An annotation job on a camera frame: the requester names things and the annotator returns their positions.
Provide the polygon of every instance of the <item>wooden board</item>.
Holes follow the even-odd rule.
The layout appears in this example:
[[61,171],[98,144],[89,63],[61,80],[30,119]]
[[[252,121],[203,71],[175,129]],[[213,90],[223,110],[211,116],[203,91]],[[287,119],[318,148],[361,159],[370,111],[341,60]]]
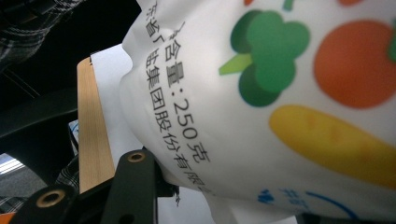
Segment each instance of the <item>wooden board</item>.
[[115,174],[91,58],[78,64],[79,192]]

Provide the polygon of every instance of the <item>plastic bag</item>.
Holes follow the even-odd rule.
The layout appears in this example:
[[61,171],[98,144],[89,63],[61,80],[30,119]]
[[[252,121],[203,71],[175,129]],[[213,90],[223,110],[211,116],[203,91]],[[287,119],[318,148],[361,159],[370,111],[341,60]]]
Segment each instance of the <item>plastic bag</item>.
[[217,223],[396,220],[396,1],[138,1],[124,114]]

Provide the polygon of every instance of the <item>broccoli stem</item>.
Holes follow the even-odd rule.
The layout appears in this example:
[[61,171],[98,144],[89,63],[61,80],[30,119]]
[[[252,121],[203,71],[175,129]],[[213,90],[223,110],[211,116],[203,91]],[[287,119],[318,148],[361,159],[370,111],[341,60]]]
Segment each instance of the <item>broccoli stem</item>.
[[221,76],[231,73],[240,73],[252,63],[253,61],[251,60],[251,55],[249,53],[237,54],[219,69],[219,73]]
[[393,35],[390,40],[390,46],[388,49],[388,55],[390,59],[396,63],[396,20],[393,21]]
[[285,0],[283,3],[283,9],[286,11],[292,11],[293,10],[293,2],[294,0]]

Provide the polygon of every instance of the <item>orange circle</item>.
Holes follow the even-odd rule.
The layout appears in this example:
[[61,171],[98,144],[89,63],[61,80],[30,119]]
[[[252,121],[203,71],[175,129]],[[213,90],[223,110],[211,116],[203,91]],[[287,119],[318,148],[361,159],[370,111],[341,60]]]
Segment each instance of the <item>orange circle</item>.
[[337,102],[379,105],[396,92],[396,63],[388,56],[392,30],[377,21],[354,21],[331,31],[315,58],[315,77]]

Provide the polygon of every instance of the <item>white surface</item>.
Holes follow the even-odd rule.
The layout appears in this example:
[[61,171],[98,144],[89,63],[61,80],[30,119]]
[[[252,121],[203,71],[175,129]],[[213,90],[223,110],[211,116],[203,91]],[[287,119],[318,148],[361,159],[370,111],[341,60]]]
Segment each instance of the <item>white surface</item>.
[[[117,45],[94,53],[92,65],[105,117],[108,140],[117,167],[120,157],[143,145],[136,139],[126,125],[120,109],[119,83],[121,77],[132,68],[132,61]],[[180,202],[176,198],[159,198],[158,219],[160,224],[214,224],[209,206],[201,192],[180,188]],[[294,224],[296,220],[290,217],[273,224]]]

